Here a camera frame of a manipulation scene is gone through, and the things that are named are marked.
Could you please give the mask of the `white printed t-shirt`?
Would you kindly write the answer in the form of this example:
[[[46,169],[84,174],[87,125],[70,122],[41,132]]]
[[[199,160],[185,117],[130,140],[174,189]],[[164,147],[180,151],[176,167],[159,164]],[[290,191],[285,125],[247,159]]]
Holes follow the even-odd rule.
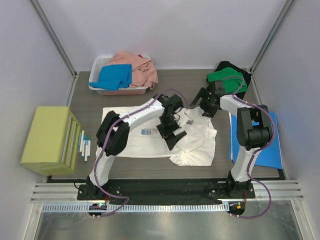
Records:
[[[175,133],[186,131],[184,136],[172,150],[161,137],[157,125],[158,118],[149,120],[136,127],[128,135],[126,148],[118,155],[123,158],[169,158],[178,166],[210,166],[215,156],[217,130],[211,119],[202,116],[200,107],[183,108],[194,120],[192,125],[185,125]]]

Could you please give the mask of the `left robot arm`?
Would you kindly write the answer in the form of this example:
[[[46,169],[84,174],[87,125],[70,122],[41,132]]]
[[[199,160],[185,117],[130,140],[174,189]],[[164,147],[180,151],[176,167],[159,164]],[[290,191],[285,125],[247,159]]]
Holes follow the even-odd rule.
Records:
[[[101,200],[105,195],[116,198],[115,195],[106,192],[104,185],[109,180],[109,172],[116,156],[127,146],[130,132],[140,125],[159,119],[160,123],[156,128],[168,149],[173,150],[178,141],[187,135],[185,131],[175,134],[181,127],[174,114],[183,107],[183,99],[177,94],[166,96],[160,93],[134,111],[121,114],[113,110],[108,112],[96,133],[97,146],[101,151],[86,178],[88,194],[95,200]]]

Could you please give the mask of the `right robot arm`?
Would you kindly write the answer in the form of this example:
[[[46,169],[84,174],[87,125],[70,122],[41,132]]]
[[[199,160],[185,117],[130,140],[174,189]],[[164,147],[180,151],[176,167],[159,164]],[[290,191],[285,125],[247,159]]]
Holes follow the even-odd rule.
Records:
[[[191,102],[199,104],[203,116],[213,118],[218,110],[236,117],[236,138],[240,145],[236,162],[225,186],[226,194],[237,198],[244,191],[242,183],[252,180],[251,172],[260,152],[275,139],[275,122],[265,105],[256,105],[227,93],[221,80],[202,87]]]

